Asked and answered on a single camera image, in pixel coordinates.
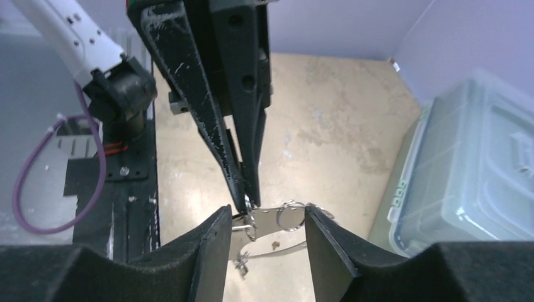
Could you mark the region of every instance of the black mount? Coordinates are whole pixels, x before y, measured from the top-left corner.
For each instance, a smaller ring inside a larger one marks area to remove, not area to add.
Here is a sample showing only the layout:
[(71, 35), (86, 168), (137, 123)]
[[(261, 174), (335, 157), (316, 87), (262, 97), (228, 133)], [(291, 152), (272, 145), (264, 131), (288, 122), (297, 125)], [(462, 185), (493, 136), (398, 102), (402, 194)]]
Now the black mount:
[(156, 98), (156, 80), (135, 58), (122, 55), (122, 62), (104, 74), (95, 69), (93, 80), (83, 87), (91, 99), (89, 112), (102, 121), (111, 141), (137, 138), (144, 129), (143, 112)]
[[(89, 246), (103, 257), (112, 254), (113, 261), (119, 263), (128, 263), (160, 246), (156, 124), (153, 119), (145, 118), (144, 125), (138, 139), (112, 147), (127, 146), (124, 151), (106, 156), (106, 181), (98, 202), (74, 226), (72, 234), (72, 243)], [(104, 137), (103, 143), (113, 141)], [(123, 167), (127, 167), (128, 174), (121, 173)], [(77, 196), (76, 215), (91, 199), (98, 172), (97, 157), (69, 159), (63, 194)]]
[[(171, 91), (190, 111), (241, 213), (260, 206), (258, 164), (271, 99), (266, 6), (254, 0), (145, 0), (128, 17)], [(223, 117), (232, 115), (239, 155)]]

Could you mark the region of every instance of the keyring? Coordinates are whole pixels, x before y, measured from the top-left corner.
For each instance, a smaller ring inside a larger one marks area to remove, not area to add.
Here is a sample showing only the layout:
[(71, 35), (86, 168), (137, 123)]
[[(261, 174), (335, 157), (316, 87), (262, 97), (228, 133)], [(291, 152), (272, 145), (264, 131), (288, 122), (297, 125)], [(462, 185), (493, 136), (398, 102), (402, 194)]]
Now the keyring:
[(254, 242), (256, 241), (256, 237), (258, 237), (258, 228), (256, 226), (256, 222), (254, 221), (254, 215), (252, 212), (252, 206), (250, 204), (250, 199), (248, 196), (245, 195), (245, 206), (247, 208), (247, 216), (246, 216), (246, 224), (251, 225), (254, 228), (254, 236), (250, 234), (250, 231), (248, 228), (245, 229), (245, 233), (249, 237), (249, 239)]
[(276, 211), (276, 224), (282, 228), (284, 231), (286, 232), (294, 232), (296, 230), (298, 230), (299, 228), (302, 228), (302, 226), (304, 225), (304, 219), (302, 220), (301, 223), (299, 223), (297, 226), (294, 226), (292, 228), (284, 228), (281, 224), (280, 224), (280, 216), (282, 215), (282, 212), (289, 208), (290, 206), (293, 206), (294, 208), (305, 208), (306, 205), (301, 203), (301, 202), (298, 202), (298, 201), (295, 201), (293, 199), (291, 200), (288, 200), (286, 202), (284, 202), (279, 208), (278, 210)]

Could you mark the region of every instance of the white cable tie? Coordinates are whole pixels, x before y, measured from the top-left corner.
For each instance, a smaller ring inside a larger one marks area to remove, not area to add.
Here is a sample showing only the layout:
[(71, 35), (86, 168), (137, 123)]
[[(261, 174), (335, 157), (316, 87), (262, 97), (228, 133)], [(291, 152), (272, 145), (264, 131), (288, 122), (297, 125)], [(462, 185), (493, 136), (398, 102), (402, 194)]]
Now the white cable tie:
[(69, 120), (67, 119), (66, 116), (64, 116), (62, 113), (58, 113), (55, 115), (55, 117), (58, 119), (58, 120), (64, 120), (65, 122), (68, 122)]

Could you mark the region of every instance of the screw hole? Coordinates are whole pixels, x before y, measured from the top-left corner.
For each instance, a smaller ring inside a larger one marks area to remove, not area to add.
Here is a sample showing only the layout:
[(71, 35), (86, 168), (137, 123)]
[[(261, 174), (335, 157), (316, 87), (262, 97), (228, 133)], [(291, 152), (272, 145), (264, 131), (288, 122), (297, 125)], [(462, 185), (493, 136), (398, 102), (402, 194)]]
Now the screw hole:
[(254, 90), (254, 86), (256, 85), (256, 80), (254, 80), (254, 77), (251, 75), (245, 75), (241, 79), (241, 85), (243, 86), (243, 90), (246, 92), (252, 92), (252, 90)]
[(240, 30), (243, 27), (243, 17), (235, 14), (228, 19), (228, 25), (230, 28)]

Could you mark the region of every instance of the screw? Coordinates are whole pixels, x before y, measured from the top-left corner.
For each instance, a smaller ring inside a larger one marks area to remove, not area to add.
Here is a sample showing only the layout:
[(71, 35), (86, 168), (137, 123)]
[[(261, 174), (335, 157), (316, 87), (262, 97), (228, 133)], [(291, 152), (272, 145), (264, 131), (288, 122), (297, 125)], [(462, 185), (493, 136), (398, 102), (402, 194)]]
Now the screw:
[(119, 174), (121, 176), (127, 176), (128, 174), (130, 174), (130, 169), (128, 169), (128, 167), (122, 167), (120, 168)]
[(244, 254), (238, 253), (237, 259), (234, 261), (236, 269), (241, 273), (242, 278), (249, 273), (249, 268), (246, 265), (246, 263), (249, 261), (249, 256), (249, 252), (245, 252)]

